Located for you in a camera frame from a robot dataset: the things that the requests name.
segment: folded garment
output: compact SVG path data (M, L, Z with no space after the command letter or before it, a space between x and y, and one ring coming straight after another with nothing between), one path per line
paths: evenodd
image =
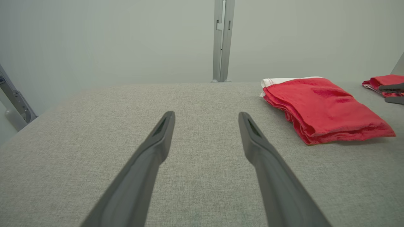
M396 136L383 119L328 79L264 79L261 85L261 97L285 112L308 145Z
M382 94L384 97L397 97L404 96L404 93L387 93L379 91L381 85L392 85L404 83L404 76L399 75L387 75L387 76L376 76L372 77L370 80L365 80L362 86L374 90L375 92Z

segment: folded red cloth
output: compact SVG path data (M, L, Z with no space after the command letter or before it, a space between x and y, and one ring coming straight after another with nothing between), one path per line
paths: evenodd
M396 136L383 119L328 79L287 79L263 80L261 96L285 112L306 144Z
M399 75L387 75L387 76L376 76L372 77L370 80L365 80L362 83L362 86L365 88L370 88L378 93L381 93L384 97L396 97L396 96L404 96L404 93L387 93L380 92L379 87L381 85L392 85L392 84L401 84L404 83L404 76Z

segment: textured gray tablecloth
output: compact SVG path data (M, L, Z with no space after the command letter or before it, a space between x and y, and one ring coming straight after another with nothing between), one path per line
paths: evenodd
M88 91L48 110L0 149L0 226L79 226L168 110L176 125L147 226L265 226L242 149L248 112L333 226L404 225L404 106L335 82L396 138L307 146L259 83L147 84Z

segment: gray tabletop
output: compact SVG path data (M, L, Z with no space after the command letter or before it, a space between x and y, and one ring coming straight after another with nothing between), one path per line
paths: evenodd
M164 112L176 125L147 226L266 226L242 149L248 112L333 226L404 223L404 106L335 82L395 138L307 146L259 83L146 84L88 91L48 110L0 148L0 226L79 226Z

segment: red cloth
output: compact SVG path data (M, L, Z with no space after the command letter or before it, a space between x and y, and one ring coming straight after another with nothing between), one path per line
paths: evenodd
M392 85L392 84L401 84L404 83L404 76L399 75L387 75L387 76L376 76L372 77L370 80L365 80L362 83L362 86L368 84L373 89L378 90L381 85ZM396 96L404 96L404 93L387 93L382 92L384 97L396 97Z
M396 136L383 119L328 79L296 79L263 91L308 145Z

